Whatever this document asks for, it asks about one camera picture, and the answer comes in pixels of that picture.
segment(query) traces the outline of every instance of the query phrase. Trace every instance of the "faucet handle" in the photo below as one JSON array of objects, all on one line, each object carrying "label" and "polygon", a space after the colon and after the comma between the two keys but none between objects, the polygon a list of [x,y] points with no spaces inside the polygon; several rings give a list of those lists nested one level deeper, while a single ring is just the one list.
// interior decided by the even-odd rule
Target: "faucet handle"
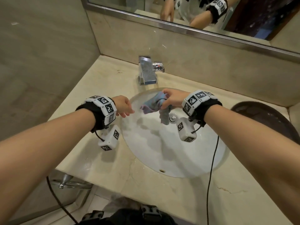
[{"label": "faucet handle", "polygon": [[160,62],[160,61],[155,61],[155,62],[152,62],[152,65],[153,65],[153,68],[154,68],[154,71],[161,71],[161,72],[165,72],[165,68],[163,67],[163,63]]}]

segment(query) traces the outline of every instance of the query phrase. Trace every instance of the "wristband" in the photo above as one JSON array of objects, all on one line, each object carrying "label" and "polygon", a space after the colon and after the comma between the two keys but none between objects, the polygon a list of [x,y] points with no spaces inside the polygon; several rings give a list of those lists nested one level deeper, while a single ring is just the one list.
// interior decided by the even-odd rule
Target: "wristband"
[{"label": "wristband", "polygon": [[210,92],[197,90],[190,93],[182,102],[183,111],[189,116],[190,120],[199,120],[204,126],[204,115],[213,105],[222,103]]},{"label": "wristband", "polygon": [[228,9],[227,0],[214,0],[206,6],[206,10],[212,13],[212,24],[216,24]]},{"label": "wristband", "polygon": [[92,133],[108,128],[109,124],[116,119],[117,108],[115,107],[115,102],[106,96],[95,95],[87,98],[76,110],[81,108],[92,111],[95,116],[96,124],[91,130]]}]

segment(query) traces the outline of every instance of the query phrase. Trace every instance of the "dark round object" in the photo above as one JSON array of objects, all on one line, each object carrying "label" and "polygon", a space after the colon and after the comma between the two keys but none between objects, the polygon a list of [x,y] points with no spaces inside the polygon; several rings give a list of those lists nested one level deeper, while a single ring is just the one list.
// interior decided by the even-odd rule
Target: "dark round object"
[{"label": "dark round object", "polygon": [[300,144],[295,127],[281,113],[266,104],[253,101],[239,102],[231,110],[258,121]]}]

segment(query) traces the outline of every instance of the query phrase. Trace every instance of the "mirror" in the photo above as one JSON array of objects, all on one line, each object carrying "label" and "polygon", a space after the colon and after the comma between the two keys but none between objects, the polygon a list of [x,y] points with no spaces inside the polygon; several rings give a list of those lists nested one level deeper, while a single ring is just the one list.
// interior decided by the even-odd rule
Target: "mirror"
[{"label": "mirror", "polygon": [[[300,0],[226,0],[223,12],[225,7],[218,0],[89,2],[300,53]],[[217,16],[214,5],[220,6]]]}]

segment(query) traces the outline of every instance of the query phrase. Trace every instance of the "backsplash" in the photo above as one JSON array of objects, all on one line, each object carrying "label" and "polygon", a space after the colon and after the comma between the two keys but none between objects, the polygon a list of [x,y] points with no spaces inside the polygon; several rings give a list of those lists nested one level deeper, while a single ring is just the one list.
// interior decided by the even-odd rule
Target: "backsplash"
[{"label": "backsplash", "polygon": [[100,52],[138,64],[162,61],[165,72],[289,107],[300,102],[300,65],[152,26],[87,11]]}]

